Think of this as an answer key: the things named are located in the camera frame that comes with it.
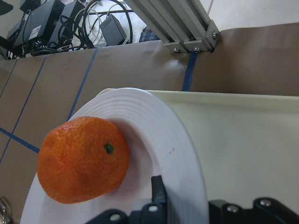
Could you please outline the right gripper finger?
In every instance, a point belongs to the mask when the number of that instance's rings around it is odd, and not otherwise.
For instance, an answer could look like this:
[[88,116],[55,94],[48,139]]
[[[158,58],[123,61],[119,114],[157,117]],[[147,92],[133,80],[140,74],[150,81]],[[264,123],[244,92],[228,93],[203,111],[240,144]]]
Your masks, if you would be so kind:
[[167,193],[161,175],[151,177],[152,198],[150,205],[167,209]]

